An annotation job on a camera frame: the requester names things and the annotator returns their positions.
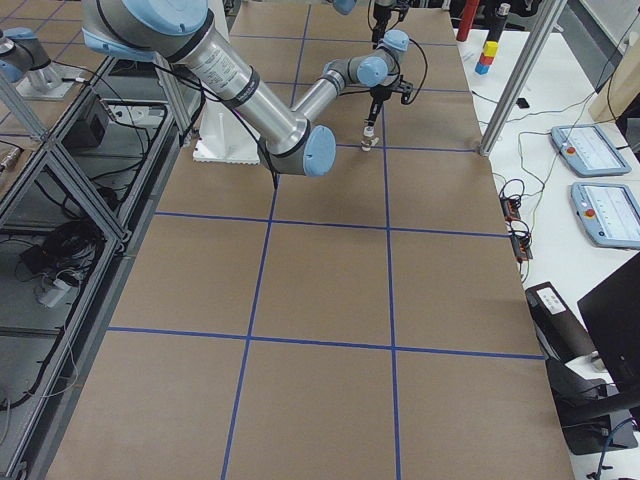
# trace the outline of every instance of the metal post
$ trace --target metal post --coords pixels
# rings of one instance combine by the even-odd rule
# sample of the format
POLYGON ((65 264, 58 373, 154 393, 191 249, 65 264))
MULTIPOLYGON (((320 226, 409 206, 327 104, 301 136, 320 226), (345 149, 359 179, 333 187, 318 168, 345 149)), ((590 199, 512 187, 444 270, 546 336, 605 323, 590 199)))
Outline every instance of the metal post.
POLYGON ((500 101, 496 106, 493 116, 489 121, 489 125, 482 137, 482 142, 478 147, 480 155, 488 156, 491 153, 502 128, 511 113, 511 109, 515 105, 516 99, 533 69, 533 66, 540 56, 540 52, 544 48, 549 34, 553 30, 560 13, 562 12, 567 0, 547 0, 542 3, 542 9, 538 14, 538 20, 536 21, 532 32, 529 34, 527 43, 522 49, 520 58, 516 62, 516 66, 513 68, 511 77, 507 81, 507 85, 504 87, 504 92, 500 97, 500 101))
POLYGON ((34 139, 46 140, 47 128, 2 74, 0 74, 0 99, 34 139))
MULTIPOLYGON (((156 63, 163 68, 171 68, 169 62, 167 62, 164 57, 161 57, 158 54, 156 54, 156 63)), ((178 84, 178 81, 173 75, 167 72, 163 72, 158 68, 156 68, 156 73, 158 74, 160 85, 162 86, 162 89, 167 96, 167 100, 169 101, 169 108, 171 109, 171 113, 176 119, 178 128, 180 129, 180 132, 183 132, 185 134, 185 138, 188 139, 189 132, 187 132, 187 130, 189 128, 189 125, 191 124, 191 117, 189 116, 189 109, 184 103, 184 98, 180 94, 180 86, 178 84)))

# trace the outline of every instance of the black monitor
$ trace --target black monitor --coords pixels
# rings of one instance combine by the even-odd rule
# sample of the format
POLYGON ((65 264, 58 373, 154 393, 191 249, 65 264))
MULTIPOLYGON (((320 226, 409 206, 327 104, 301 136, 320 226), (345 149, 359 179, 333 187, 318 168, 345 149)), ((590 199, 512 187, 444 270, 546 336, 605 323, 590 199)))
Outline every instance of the black monitor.
MULTIPOLYGON (((578 308, 615 387, 587 381, 548 363, 565 438, 576 454, 595 453, 610 431, 633 415, 640 418, 640 255, 634 256, 585 295, 578 308)), ((632 425, 612 448, 637 446, 632 425)))

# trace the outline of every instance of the robotic arm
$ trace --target robotic arm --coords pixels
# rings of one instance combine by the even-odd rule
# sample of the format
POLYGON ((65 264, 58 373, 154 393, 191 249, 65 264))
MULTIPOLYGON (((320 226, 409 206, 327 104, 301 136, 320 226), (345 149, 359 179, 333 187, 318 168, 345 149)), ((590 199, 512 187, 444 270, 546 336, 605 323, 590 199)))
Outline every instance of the robotic arm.
MULTIPOLYGON (((345 14, 355 4, 340 2, 345 14)), ((335 138, 313 120, 345 87, 373 87, 393 80, 408 47, 406 34, 388 32, 372 54, 329 63, 290 109, 215 29, 207 0, 85 0, 83 8, 83 31, 90 48, 146 62, 158 52, 170 63, 185 65, 260 133, 269 155, 262 158, 263 164, 282 174, 319 176, 331 169, 335 138)))
POLYGON ((31 86, 41 93, 62 84, 49 55, 28 28, 0 30, 0 71, 11 83, 27 75, 31 86))

